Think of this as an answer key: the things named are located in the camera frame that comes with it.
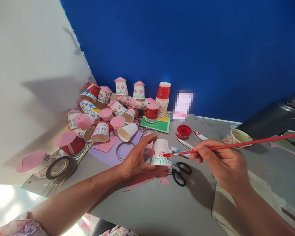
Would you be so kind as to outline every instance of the forearm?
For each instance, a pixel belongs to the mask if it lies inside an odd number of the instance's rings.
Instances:
[[[32,209],[50,235],[61,235],[72,227],[98,200],[124,178],[119,166],[85,179],[52,196]]]
[[[295,235],[295,230],[251,186],[232,197],[253,235]]]

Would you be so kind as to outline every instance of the green paper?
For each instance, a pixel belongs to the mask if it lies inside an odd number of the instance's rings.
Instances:
[[[169,133],[170,114],[168,114],[168,121],[156,121],[155,123],[149,123],[142,118],[140,125],[147,128],[152,128],[160,132]]]

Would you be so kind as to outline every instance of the hand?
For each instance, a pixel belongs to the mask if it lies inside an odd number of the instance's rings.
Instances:
[[[125,179],[131,179],[139,174],[146,174],[157,168],[157,166],[153,164],[146,164],[143,158],[143,152],[147,144],[155,142],[157,136],[157,134],[144,136],[120,164],[120,171]]]
[[[206,160],[218,184],[233,195],[251,188],[247,161],[240,151],[232,148],[214,151],[209,149],[224,145],[226,144],[223,142],[210,139],[200,142],[192,149],[198,153],[190,154],[189,158],[196,159],[197,163],[202,163],[203,159]]]

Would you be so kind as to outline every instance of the person's left hand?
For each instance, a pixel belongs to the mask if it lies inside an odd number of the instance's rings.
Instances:
[[[146,174],[151,170],[155,170],[157,166],[146,164],[144,162],[143,153],[147,144],[157,140],[157,134],[144,136],[140,142],[133,147],[128,156],[120,164],[120,172],[123,178],[131,179],[139,174]]]

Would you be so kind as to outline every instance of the metal ring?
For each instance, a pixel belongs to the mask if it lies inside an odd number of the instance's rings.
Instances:
[[[122,159],[122,158],[120,158],[119,156],[118,156],[118,154],[117,154],[117,152],[118,152],[118,149],[119,149],[119,147],[121,146],[121,145],[123,145],[123,144],[125,144],[125,143],[130,143],[130,144],[132,144],[133,146],[135,146],[135,144],[133,143],[133,142],[122,142],[122,143],[120,143],[118,146],[117,146],[117,148],[116,148],[116,157],[117,157],[117,159],[119,160],[119,161],[124,161],[124,159]]]

